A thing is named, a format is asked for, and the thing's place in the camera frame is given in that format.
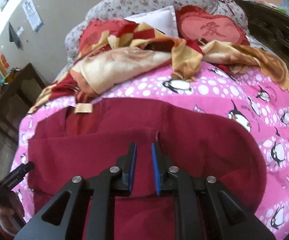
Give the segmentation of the person's left hand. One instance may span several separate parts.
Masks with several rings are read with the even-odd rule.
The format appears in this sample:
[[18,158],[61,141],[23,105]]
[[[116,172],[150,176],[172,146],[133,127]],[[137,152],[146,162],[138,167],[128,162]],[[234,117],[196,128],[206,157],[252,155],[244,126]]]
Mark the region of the person's left hand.
[[10,217],[12,217],[15,213],[21,217],[24,217],[25,211],[18,195],[14,191],[10,193],[10,197],[14,202],[13,207],[0,205],[0,227],[2,229],[2,233],[5,233],[6,236],[13,237],[18,233],[18,230],[11,223]]

